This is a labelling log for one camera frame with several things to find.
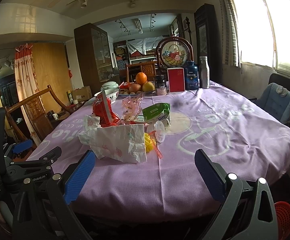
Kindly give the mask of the white paper bag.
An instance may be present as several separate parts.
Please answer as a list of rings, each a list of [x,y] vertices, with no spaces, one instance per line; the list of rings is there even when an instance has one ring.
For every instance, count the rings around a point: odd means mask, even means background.
[[[80,132],[78,137],[98,159],[108,157],[132,164],[147,161],[142,124],[92,128]]]

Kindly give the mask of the red snack bag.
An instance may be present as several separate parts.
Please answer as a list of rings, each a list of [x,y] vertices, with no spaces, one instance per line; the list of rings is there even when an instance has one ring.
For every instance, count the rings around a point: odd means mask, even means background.
[[[110,127],[121,125],[119,116],[112,111],[111,100],[102,91],[95,98],[93,103],[93,114],[100,118],[100,126]]]

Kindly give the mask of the yellow wrapper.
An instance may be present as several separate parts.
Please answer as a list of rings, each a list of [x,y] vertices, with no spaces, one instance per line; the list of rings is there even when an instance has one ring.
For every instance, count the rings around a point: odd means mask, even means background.
[[[153,133],[144,133],[144,144],[145,144],[145,150],[146,153],[155,151],[159,159],[163,158],[163,155],[159,148],[157,147],[157,142],[153,137]]]

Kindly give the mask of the clear plastic cup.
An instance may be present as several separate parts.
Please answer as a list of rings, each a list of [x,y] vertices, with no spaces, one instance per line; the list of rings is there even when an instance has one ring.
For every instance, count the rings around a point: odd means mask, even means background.
[[[153,135],[156,141],[162,143],[166,138],[166,132],[169,127],[170,122],[167,119],[153,121],[148,125],[147,133]]]

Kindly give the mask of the green white packet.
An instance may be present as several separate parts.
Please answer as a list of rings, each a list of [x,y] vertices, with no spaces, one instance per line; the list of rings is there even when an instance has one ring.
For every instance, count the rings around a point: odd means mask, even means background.
[[[170,127],[171,125],[169,103],[156,103],[142,109],[142,113],[144,121],[148,124],[161,121],[165,128]]]

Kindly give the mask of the pink cellophane wrapper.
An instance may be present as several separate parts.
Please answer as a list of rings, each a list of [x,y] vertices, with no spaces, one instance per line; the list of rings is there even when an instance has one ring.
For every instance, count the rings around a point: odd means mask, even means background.
[[[129,124],[134,121],[142,111],[141,103],[143,100],[143,93],[127,96],[123,99],[122,105],[124,108],[122,121]]]

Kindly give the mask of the purple tablecloth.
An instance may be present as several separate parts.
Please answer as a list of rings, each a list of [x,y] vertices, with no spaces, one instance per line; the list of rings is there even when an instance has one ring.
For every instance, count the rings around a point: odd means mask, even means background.
[[[164,142],[147,153],[147,161],[132,164],[96,157],[74,211],[112,219],[165,220],[187,218],[218,208],[195,163],[203,149],[208,157],[240,179],[264,178],[276,182],[290,168],[290,128],[250,102],[217,83],[209,89],[151,96],[142,108],[156,103],[170,104],[171,125]],[[91,150],[79,140],[79,133],[98,128],[92,106],[85,105],[61,122],[38,145],[31,160],[55,147],[61,157],[53,164],[56,173]]]

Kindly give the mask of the cardboard box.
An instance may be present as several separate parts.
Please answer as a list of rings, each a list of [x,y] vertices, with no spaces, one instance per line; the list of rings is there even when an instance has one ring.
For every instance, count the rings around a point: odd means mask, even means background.
[[[74,100],[78,102],[88,101],[92,98],[92,92],[89,86],[84,86],[82,88],[78,88],[72,91],[72,97]]]

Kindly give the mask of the white ceramic bowl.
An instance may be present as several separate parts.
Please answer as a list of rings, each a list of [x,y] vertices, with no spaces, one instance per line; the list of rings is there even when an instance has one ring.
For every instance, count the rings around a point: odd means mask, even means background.
[[[114,103],[118,97],[118,94],[119,94],[119,89],[118,88],[115,88],[115,89],[106,89],[104,91],[101,91],[101,92],[97,92],[94,97],[95,99],[101,95],[102,93],[105,93],[106,97],[108,99],[110,99],[111,103]]]

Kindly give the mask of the white lidded pot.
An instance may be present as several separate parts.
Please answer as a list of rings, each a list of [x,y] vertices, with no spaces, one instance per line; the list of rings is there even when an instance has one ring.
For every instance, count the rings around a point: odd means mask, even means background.
[[[102,84],[101,90],[117,89],[118,87],[119,87],[119,85],[115,81],[108,81],[108,82]]]

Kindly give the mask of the blue fruit plate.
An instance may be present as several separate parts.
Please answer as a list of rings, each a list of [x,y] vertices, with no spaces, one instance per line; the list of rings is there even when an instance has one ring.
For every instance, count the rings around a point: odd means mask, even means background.
[[[119,90],[119,93],[118,93],[119,96],[123,96],[123,97],[138,96],[138,95],[150,96],[150,95],[154,95],[154,94],[155,94],[155,90],[149,91],[149,92],[143,92],[141,90],[138,92],[130,92],[127,89],[121,89],[121,90]]]

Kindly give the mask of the dark supplement jar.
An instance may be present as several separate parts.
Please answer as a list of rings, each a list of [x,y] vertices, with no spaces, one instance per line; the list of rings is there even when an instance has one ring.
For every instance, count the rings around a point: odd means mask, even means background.
[[[156,95],[166,95],[167,85],[164,75],[157,75],[155,78]]]

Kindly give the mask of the red box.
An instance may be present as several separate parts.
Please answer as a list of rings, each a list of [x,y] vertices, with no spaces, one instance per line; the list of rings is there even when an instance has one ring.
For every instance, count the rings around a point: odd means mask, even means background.
[[[184,92],[185,91],[185,75],[183,68],[168,68],[167,69],[169,91]]]

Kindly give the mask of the wooden glass cabinet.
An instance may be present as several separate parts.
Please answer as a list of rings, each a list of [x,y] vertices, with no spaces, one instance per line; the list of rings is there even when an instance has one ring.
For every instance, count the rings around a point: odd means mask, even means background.
[[[95,94],[114,76],[107,32],[87,23],[74,29],[74,39],[83,85]]]

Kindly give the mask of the wooden chair far side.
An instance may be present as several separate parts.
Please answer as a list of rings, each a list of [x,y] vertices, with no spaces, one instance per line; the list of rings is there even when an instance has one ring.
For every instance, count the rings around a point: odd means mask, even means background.
[[[156,66],[157,61],[148,61],[148,62],[141,62],[141,63],[134,63],[134,64],[126,64],[125,71],[126,71],[126,81],[130,82],[130,72],[143,72],[148,81],[154,81],[156,77]]]

